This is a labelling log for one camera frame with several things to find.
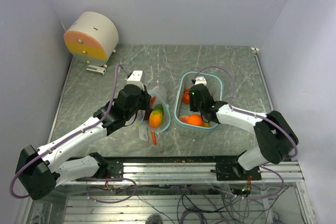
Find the watermelon slice toy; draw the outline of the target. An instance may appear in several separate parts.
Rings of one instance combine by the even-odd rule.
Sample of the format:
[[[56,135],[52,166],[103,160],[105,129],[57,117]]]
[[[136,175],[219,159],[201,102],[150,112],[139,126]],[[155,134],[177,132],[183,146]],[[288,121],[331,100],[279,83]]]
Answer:
[[[153,96],[150,100],[150,103],[149,103],[151,108],[153,107],[155,100],[156,100],[156,96]]]

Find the light blue plastic basket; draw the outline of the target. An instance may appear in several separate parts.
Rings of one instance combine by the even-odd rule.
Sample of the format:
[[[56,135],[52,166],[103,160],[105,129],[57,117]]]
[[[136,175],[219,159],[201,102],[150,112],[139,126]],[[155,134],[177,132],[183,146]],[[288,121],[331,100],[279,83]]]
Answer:
[[[176,123],[176,128],[181,135],[191,136],[193,138],[203,138],[209,135],[209,133],[215,131],[219,125],[213,122],[209,123],[209,127],[191,125],[182,122],[179,118],[185,115],[198,114],[199,112],[190,111],[189,105],[182,102],[182,96],[185,90],[190,89],[193,86],[192,79],[195,78],[197,71],[188,71],[184,73],[180,79],[180,84],[177,86],[177,95],[175,99],[175,105],[173,109],[173,119]],[[223,99],[224,83],[222,79],[215,74],[201,72],[198,77],[204,77],[206,80],[207,88],[210,94],[215,100]]]

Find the green yellow toy mango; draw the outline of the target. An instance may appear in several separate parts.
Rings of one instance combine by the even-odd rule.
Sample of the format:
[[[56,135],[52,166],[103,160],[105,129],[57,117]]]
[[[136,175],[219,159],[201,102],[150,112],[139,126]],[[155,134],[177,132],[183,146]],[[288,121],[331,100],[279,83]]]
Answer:
[[[152,110],[149,118],[150,127],[159,127],[163,121],[164,109],[162,104],[157,104]]]

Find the clear zip top bag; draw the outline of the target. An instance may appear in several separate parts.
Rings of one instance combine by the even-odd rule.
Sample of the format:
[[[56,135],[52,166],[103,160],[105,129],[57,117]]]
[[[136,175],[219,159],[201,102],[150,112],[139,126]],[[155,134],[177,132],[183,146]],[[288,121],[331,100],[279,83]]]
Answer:
[[[151,96],[150,108],[140,111],[136,118],[136,127],[142,141],[151,140],[156,145],[156,135],[167,130],[171,123],[169,105],[166,100],[167,91],[163,86],[157,86],[148,91]]]

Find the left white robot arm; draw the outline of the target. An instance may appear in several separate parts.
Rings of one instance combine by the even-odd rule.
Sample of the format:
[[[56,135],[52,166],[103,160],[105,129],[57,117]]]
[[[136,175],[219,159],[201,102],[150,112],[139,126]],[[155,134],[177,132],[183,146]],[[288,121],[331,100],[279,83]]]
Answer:
[[[126,127],[127,121],[150,107],[150,99],[142,82],[128,83],[116,97],[68,134],[37,149],[31,145],[23,148],[10,185],[11,195],[19,197],[14,193],[16,180],[26,189],[26,197],[39,200],[55,187],[74,179],[104,179],[108,164],[100,154],[93,153],[75,161],[70,158],[89,144]]]

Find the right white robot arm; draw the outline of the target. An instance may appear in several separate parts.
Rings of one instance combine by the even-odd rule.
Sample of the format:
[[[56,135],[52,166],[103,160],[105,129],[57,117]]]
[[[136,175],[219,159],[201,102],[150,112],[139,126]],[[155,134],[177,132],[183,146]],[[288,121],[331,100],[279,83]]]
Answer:
[[[244,179],[257,166],[279,164],[298,154],[298,138],[280,112],[257,113],[216,101],[204,84],[192,86],[189,96],[190,110],[199,112],[206,122],[231,125],[255,135],[258,146],[239,154],[231,167],[236,179]]]

